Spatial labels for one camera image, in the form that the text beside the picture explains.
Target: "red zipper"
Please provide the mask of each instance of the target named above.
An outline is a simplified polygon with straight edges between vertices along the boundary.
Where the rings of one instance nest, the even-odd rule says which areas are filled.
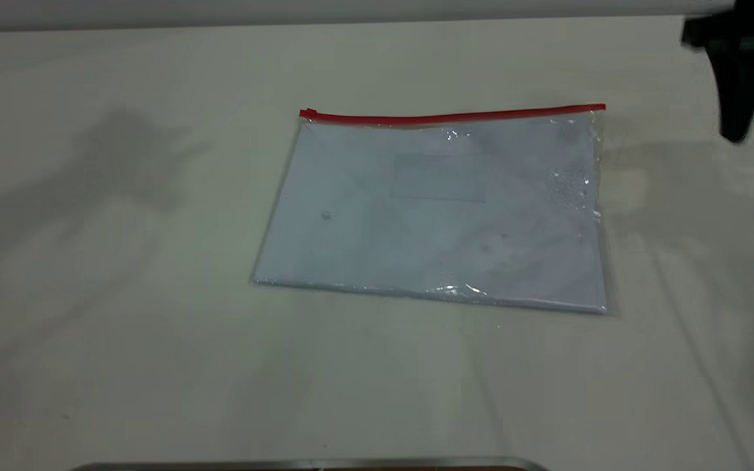
[[[532,110],[487,111],[486,113],[455,113],[452,115],[435,116],[341,116],[326,115],[310,108],[301,110],[298,115],[311,120],[324,120],[338,124],[362,124],[375,126],[413,126],[420,124],[437,124],[443,122],[467,122],[468,120],[514,119],[522,117],[566,115],[571,113],[586,113],[587,111],[606,110],[607,105],[595,103],[591,105],[574,105],[573,107],[535,108]]]

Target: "white backdrop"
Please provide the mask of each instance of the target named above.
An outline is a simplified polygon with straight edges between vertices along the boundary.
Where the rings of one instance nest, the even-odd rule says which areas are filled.
[[[0,0],[1,29],[691,14],[733,0]]]

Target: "metal edge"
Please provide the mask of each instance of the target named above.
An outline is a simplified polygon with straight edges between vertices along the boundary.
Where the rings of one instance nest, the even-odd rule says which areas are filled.
[[[295,459],[290,461],[244,462],[94,462],[72,471],[240,471],[249,469],[333,469],[333,468],[419,468],[503,466],[526,471],[547,468],[517,457],[432,458],[432,459]]]

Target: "plastic pouch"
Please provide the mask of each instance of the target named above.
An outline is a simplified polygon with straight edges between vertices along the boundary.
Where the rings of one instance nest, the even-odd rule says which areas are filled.
[[[605,313],[604,109],[304,110],[254,280]]]

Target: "black clamp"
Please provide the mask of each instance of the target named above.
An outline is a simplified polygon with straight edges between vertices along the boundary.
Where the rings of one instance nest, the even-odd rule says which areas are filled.
[[[720,96],[721,134],[743,142],[754,116],[754,0],[737,0],[728,12],[685,20],[682,42],[706,50]]]

